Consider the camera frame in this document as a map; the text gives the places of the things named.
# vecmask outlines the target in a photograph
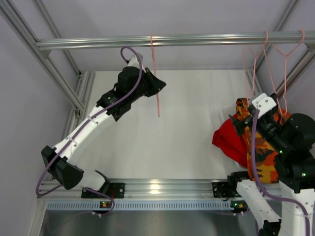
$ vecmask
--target gray wall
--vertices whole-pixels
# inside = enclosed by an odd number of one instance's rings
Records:
[[[40,151],[60,140],[69,103],[2,17],[0,32],[0,229],[21,236],[44,168]]]

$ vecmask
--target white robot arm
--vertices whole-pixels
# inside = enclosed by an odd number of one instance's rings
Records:
[[[312,234],[315,202],[315,159],[309,152],[315,142],[315,121],[304,114],[292,114],[284,125],[274,121],[278,107],[275,94],[260,94],[251,100],[250,116],[245,120],[233,120],[239,134],[254,123],[261,136],[279,153],[275,168],[282,197],[266,192],[267,197],[282,201],[282,219],[272,210],[256,186],[256,182],[232,173],[228,177],[231,188],[240,194],[253,213],[260,236],[310,236]],[[255,152],[252,148],[252,166],[255,168]],[[256,179],[259,176],[253,169]],[[258,185],[265,191],[260,182]]]
[[[148,68],[141,66],[140,73],[140,57],[137,54],[127,61],[128,66],[118,75],[114,88],[97,101],[92,112],[71,134],[54,147],[46,146],[42,150],[46,167],[53,161],[48,172],[65,189],[80,186],[107,193],[110,181],[105,175],[95,170],[83,170],[77,165],[93,140],[129,111],[134,101],[142,96],[153,96],[166,86]]]

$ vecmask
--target purple cable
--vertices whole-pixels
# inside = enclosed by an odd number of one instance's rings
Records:
[[[306,236],[311,235],[311,226],[310,226],[310,220],[308,217],[307,210],[305,207],[298,202],[297,200],[290,199],[290,198],[281,198],[281,197],[276,197],[274,195],[271,195],[266,191],[262,183],[260,182],[258,173],[257,173],[257,168],[256,168],[256,159],[255,159],[255,135],[256,135],[256,127],[257,127],[257,121],[258,121],[258,115],[259,115],[259,110],[255,110],[254,118],[252,120],[252,138],[251,138],[251,154],[252,154],[252,173],[256,179],[256,183],[259,186],[260,190],[270,199],[276,200],[276,201],[281,201],[281,202],[289,202],[289,203],[295,203],[297,204],[301,210],[303,211],[305,215],[305,225],[306,225]]]
[[[112,207],[110,208],[110,210],[109,210],[107,213],[101,214],[101,216],[108,215],[108,214],[110,214],[110,213],[113,211],[113,209],[114,209],[114,207],[115,207],[114,199],[112,199],[111,197],[109,197],[109,196],[107,196],[107,195],[105,195],[105,194],[103,194],[103,193],[97,192],[97,191],[95,191],[95,190],[93,190],[93,189],[90,189],[90,188],[84,188],[84,189],[87,190],[87,191],[90,191],[90,192],[92,192],[92,193],[99,194],[99,195],[101,195],[101,196],[103,196],[103,197],[105,197],[105,198],[107,198],[107,199],[109,199],[109,200],[111,201]],[[60,226],[58,226],[58,227],[57,227],[56,229],[54,229],[53,231],[50,230],[49,223],[48,223],[49,221],[46,220],[46,221],[47,221],[47,229],[48,229],[49,233],[54,234],[54,233],[58,232],[59,230],[61,230],[61,228],[62,228],[64,225],[66,225],[67,223],[69,223],[71,220],[74,220],[75,218],[77,218],[77,217],[80,216],[80,215],[85,215],[85,214],[90,214],[90,213],[91,213],[90,211],[83,211],[83,212],[80,212],[80,213],[74,215],[73,217],[71,217],[70,219],[67,219],[65,222],[63,222]]]
[[[121,53],[121,56],[122,58],[126,61],[124,55],[123,55],[123,50],[124,49],[129,49],[130,51],[132,51],[135,56],[137,57],[138,59],[138,62],[139,62],[139,77],[138,77],[138,80],[137,82],[135,83],[135,85],[133,86],[133,88],[125,95],[123,96],[122,98],[118,99],[116,102],[114,102],[113,104],[105,107],[104,109],[102,109],[101,111],[97,112],[96,114],[94,114],[91,119],[94,119],[96,118],[98,115],[102,114],[103,112],[106,112],[108,109],[116,106],[118,103],[121,103],[122,101],[124,101],[126,98],[128,98],[134,91],[135,89],[137,88],[137,86],[139,85],[140,83],[140,80],[141,80],[141,76],[142,76],[142,62],[141,62],[141,58],[139,57],[139,55],[137,54],[137,52],[132,48],[132,47],[129,47],[129,46],[124,46],[121,48],[120,50],[120,53]],[[73,135],[72,139],[75,139],[78,134],[84,129],[84,127],[90,122],[90,120],[87,120],[86,122],[83,123],[83,125],[77,130],[77,132],[75,132],[75,134]],[[53,192],[54,190],[56,190],[57,188],[61,187],[61,185],[58,185],[54,188],[52,188],[51,190],[48,190],[47,192],[44,192],[44,193],[40,193],[39,192],[39,187],[41,185],[41,183],[43,182],[44,180],[44,177],[46,175],[46,173],[48,172],[48,170],[50,169],[50,167],[52,166],[52,164],[56,161],[56,159],[64,152],[64,150],[71,144],[71,141],[68,141],[63,148],[61,148],[61,150],[54,156],[54,158],[48,163],[48,165],[46,166],[45,170],[43,171],[43,173],[40,175],[39,177],[39,180],[37,182],[37,185],[36,185],[36,189],[35,189],[35,193],[38,197],[43,197],[51,192]]]

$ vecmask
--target purple wire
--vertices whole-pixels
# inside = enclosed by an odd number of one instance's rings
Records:
[[[118,99],[116,102],[114,102],[113,104],[105,107],[104,109],[102,109],[101,111],[97,112],[96,114],[94,114],[91,119],[94,119],[96,118],[98,115],[106,112],[108,109],[116,106],[118,103],[121,103],[122,101],[124,101],[126,98],[128,98],[134,91],[135,89],[137,88],[137,86],[139,85],[140,81],[141,81],[141,76],[142,76],[142,62],[141,62],[141,58],[139,57],[139,55],[137,54],[137,52],[132,48],[132,47],[129,47],[129,46],[124,46],[121,48],[120,50],[120,53],[121,53],[121,56],[122,58],[126,61],[124,55],[123,55],[123,50],[124,49],[129,49],[130,51],[132,51],[135,56],[137,57],[138,59],[138,62],[139,62],[139,77],[138,77],[138,80],[137,82],[135,83],[135,85],[133,86],[133,88],[125,95],[123,96],[122,98]],[[86,122],[83,123],[83,125],[80,126],[80,128],[77,130],[77,132],[75,132],[75,134],[73,135],[72,139],[75,139],[79,133],[84,129],[85,126],[87,126],[87,124],[90,122],[90,120],[87,120]],[[56,190],[57,188],[61,187],[61,185],[58,185],[50,190],[48,190],[47,192],[44,192],[44,193],[40,193],[39,192],[39,188],[40,188],[40,185],[41,183],[43,182],[44,180],[44,177],[46,175],[46,173],[48,172],[48,170],[50,169],[50,167],[53,165],[53,163],[56,161],[56,159],[65,151],[65,149],[71,144],[71,141],[68,141],[63,148],[61,148],[61,150],[54,156],[54,158],[48,163],[48,165],[46,166],[45,170],[42,172],[42,174],[40,175],[39,177],[39,180],[37,182],[37,185],[36,185],[36,189],[35,189],[35,193],[38,197],[43,197],[51,192],[53,192],[54,190]]]
[[[256,168],[256,159],[255,159],[255,134],[256,134],[256,127],[257,127],[257,121],[258,121],[258,115],[259,115],[259,110],[255,110],[254,118],[252,120],[252,138],[251,138],[251,154],[252,154],[252,173],[256,179],[256,183],[259,186],[260,190],[270,199],[276,200],[276,201],[281,201],[281,202],[289,202],[289,203],[295,203],[297,204],[301,210],[303,211],[305,215],[305,225],[306,225],[306,236],[311,235],[311,226],[310,226],[310,220],[308,217],[307,210],[305,207],[297,200],[290,199],[290,198],[281,198],[281,197],[276,197],[274,195],[271,195],[270,193],[267,192],[267,190],[264,188],[262,183],[260,182],[258,173],[257,173],[257,168]]]

